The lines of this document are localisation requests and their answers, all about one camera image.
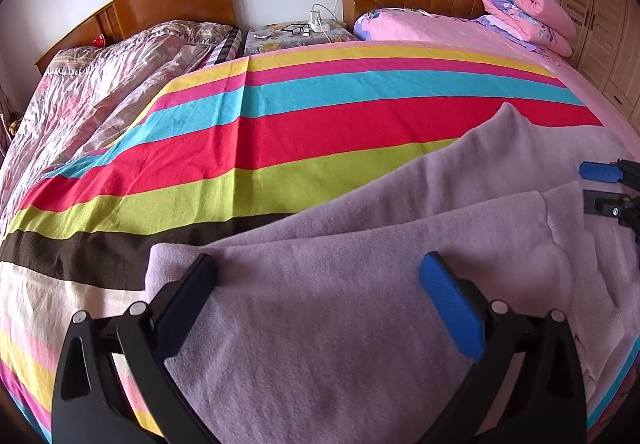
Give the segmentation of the pink bed sheet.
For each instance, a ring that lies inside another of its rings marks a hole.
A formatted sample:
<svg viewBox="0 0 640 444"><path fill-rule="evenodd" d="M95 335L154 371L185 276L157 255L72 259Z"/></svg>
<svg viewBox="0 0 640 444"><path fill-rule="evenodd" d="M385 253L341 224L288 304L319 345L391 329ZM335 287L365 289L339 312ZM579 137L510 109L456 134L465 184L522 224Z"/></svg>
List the pink bed sheet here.
<svg viewBox="0 0 640 444"><path fill-rule="evenodd" d="M416 38L403 41L422 41L455 50L512 57L514 60L544 67L560 79L604 126L620 138L632 156L639 156L639 135L631 124L595 86L559 55L541 46L518 40L484 17L463 19L419 12L425 15L425 18L416 30Z"/></svg>

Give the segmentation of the beige louvered wardrobe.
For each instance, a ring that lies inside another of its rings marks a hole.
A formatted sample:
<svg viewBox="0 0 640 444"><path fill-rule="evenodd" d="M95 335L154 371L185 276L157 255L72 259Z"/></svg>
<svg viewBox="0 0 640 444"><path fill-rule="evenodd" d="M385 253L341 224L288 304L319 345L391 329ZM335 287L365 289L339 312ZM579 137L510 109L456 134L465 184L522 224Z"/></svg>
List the beige louvered wardrobe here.
<svg viewBox="0 0 640 444"><path fill-rule="evenodd" d="M638 1L561 0L561 5L577 30L568 62L638 129Z"/></svg>

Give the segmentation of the red object at headboard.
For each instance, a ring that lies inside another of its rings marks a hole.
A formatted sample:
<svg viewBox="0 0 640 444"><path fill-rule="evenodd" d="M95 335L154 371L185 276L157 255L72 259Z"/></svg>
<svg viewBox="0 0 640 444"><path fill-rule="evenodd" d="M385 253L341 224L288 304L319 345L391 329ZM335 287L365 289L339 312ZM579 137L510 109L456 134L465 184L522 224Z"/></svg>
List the red object at headboard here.
<svg viewBox="0 0 640 444"><path fill-rule="evenodd" d="M104 46L106 45L106 40L104 35L99 34L98 36L96 36L92 41L92 45L95 46L96 48L104 48Z"/></svg>

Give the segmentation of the rainbow striped blanket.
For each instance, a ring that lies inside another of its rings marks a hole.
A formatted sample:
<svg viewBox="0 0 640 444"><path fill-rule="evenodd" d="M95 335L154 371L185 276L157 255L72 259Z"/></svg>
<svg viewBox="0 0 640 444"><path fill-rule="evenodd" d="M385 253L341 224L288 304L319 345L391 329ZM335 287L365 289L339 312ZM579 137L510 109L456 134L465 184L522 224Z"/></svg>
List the rainbow striped blanket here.
<svg viewBox="0 0 640 444"><path fill-rule="evenodd" d="M427 42L293 48L172 79L115 141L43 175L1 230L2 386L48 435L67 317L134 300L152 246L323 204L503 104L537 126L604 126L544 67Z"/></svg>

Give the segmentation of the floral covered nightstand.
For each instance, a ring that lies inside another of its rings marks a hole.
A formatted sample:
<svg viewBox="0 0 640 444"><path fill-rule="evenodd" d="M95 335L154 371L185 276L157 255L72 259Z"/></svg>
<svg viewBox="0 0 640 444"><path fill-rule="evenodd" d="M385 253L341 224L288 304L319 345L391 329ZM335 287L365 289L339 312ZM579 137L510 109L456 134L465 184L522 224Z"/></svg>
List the floral covered nightstand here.
<svg viewBox="0 0 640 444"><path fill-rule="evenodd" d="M357 41L334 19L325 19L323 29L314 31L309 22L278 22L247 31L243 55L256 55L299 46Z"/></svg>

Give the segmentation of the lilac sweatpants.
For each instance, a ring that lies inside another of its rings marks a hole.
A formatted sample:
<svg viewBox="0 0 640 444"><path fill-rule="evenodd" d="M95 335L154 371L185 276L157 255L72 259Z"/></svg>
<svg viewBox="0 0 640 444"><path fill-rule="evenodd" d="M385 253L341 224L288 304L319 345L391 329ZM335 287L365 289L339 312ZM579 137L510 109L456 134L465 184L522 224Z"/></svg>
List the lilac sweatpants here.
<svg viewBox="0 0 640 444"><path fill-rule="evenodd" d="M419 282L431 251L514 311L563 311L590 420L639 349L639 249L585 214L578 168L627 156L602 126L511 105L327 204L205 247L219 282L167 367L226 443L412 443L471 367Z"/></svg>

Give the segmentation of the white power strip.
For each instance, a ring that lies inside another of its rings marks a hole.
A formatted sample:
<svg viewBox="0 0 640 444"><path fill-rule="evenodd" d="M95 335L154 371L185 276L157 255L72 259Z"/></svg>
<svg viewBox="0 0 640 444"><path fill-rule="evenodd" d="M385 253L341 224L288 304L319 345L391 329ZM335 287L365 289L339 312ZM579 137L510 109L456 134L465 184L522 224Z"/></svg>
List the white power strip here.
<svg viewBox="0 0 640 444"><path fill-rule="evenodd" d="M308 25L315 34L324 34L331 29L331 26L322 19L321 12L317 10L309 12Z"/></svg>

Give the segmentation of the lilac floral pillow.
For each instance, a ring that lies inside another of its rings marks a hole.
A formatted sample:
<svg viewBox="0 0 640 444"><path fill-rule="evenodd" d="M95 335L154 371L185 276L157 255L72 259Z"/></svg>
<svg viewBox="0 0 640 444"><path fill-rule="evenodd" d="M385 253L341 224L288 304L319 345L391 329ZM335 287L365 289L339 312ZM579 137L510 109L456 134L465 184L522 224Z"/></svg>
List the lilac floral pillow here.
<svg viewBox="0 0 640 444"><path fill-rule="evenodd" d="M424 18L410 8L377 8L358 17L352 33L363 41L413 40Z"/></svg>

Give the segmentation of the plaid checked bed sheet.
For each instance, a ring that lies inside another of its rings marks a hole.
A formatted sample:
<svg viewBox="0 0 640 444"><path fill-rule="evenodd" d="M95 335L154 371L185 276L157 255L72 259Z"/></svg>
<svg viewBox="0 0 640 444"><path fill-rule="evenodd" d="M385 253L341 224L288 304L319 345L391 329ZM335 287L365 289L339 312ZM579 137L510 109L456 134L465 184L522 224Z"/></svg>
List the plaid checked bed sheet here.
<svg viewBox="0 0 640 444"><path fill-rule="evenodd" d="M212 52L207 54L201 63L201 68L219 65L238 57L243 43L243 31L238 28L232 28Z"/></svg>

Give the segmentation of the rolled pink floral quilt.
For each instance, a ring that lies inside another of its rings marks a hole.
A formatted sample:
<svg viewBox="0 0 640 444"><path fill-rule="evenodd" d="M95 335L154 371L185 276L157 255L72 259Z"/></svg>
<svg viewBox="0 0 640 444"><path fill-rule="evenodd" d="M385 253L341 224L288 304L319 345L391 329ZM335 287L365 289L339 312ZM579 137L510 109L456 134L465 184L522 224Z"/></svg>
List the rolled pink floral quilt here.
<svg viewBox="0 0 640 444"><path fill-rule="evenodd" d="M562 57L572 55L576 27L555 0L482 0L486 14L518 40L542 46Z"/></svg>

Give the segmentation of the left wooden headboard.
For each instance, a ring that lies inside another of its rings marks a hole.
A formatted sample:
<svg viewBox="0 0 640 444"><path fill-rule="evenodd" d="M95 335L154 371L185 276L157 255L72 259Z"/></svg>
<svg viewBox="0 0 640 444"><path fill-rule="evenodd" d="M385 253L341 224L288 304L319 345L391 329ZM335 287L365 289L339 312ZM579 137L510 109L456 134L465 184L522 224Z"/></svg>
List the left wooden headboard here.
<svg viewBox="0 0 640 444"><path fill-rule="evenodd" d="M99 36L117 43L168 20L236 24L232 0L113 0L49 48L36 63L45 72L58 51L89 45Z"/></svg>

